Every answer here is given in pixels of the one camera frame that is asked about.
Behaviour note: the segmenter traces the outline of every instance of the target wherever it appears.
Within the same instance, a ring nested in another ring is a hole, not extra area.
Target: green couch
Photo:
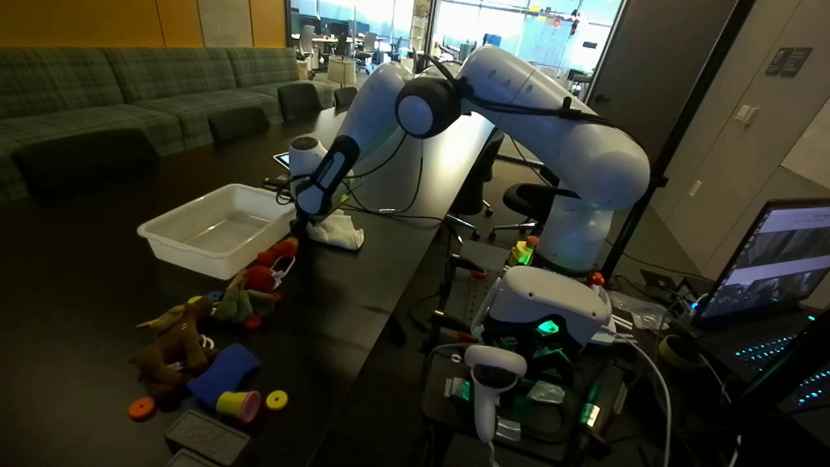
[[[295,81],[290,48],[0,48],[0,202],[28,196],[17,148],[104,129],[143,129],[161,156],[212,143],[209,116],[259,106]],[[329,106],[335,89],[319,85]]]

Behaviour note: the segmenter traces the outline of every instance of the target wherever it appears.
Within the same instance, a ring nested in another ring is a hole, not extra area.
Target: stuffed toy
[[[166,313],[138,325],[155,334],[153,343],[133,356],[141,382],[155,399],[155,407],[174,407],[186,394],[185,384],[209,366],[209,340],[204,340],[196,330],[200,320],[209,313],[212,303],[201,296],[194,296]]]
[[[299,239],[286,235],[256,260],[234,275],[226,290],[208,294],[216,303],[216,321],[243,325],[246,330],[256,330],[262,316],[281,303],[281,286],[288,277],[292,261],[299,257]]]

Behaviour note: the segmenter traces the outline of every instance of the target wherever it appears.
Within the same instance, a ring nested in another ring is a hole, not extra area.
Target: white plastic bin
[[[161,261],[227,281],[283,239],[290,221],[292,204],[277,204],[273,191],[226,185],[138,226],[138,233]]]

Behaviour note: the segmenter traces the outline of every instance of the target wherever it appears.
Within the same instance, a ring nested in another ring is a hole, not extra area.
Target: black chair
[[[143,129],[106,129],[54,137],[12,154],[28,194],[56,200],[155,165],[157,150]]]
[[[357,89],[352,89],[352,85],[338,89],[338,90],[335,90],[335,108],[338,108],[338,112],[349,108],[352,102],[355,102],[355,95],[357,95]]]
[[[521,212],[523,221],[495,226],[488,233],[488,239],[492,242],[497,231],[539,233],[546,221],[546,212],[549,212],[556,194],[557,194],[557,187],[552,187],[552,185],[513,185],[513,187],[509,187],[500,200],[509,209]]]
[[[224,144],[256,131],[268,131],[269,121],[262,106],[240,106],[208,116],[212,143]]]
[[[281,112],[288,125],[308,121],[321,112],[314,82],[286,82],[277,89]]]
[[[492,163],[500,143],[504,143],[504,131],[492,129],[447,215],[447,221],[450,221],[453,226],[466,227],[470,239],[479,239],[479,233],[478,233],[478,226],[461,215],[478,215],[483,209],[485,215],[492,215],[492,208],[485,200],[485,181],[492,178]]]

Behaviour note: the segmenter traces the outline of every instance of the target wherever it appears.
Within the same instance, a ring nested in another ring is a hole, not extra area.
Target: white device
[[[611,301],[600,286],[587,286],[552,269],[509,268],[492,283],[473,320],[473,334],[483,336],[485,320],[536,325],[559,316],[574,343],[588,346],[611,316]]]
[[[475,412],[475,432],[479,440],[491,443],[495,435],[495,407],[497,397],[517,386],[517,382],[527,374],[527,360],[518,352],[491,348],[491,346],[470,346],[463,351],[463,362],[473,375],[473,412]]]

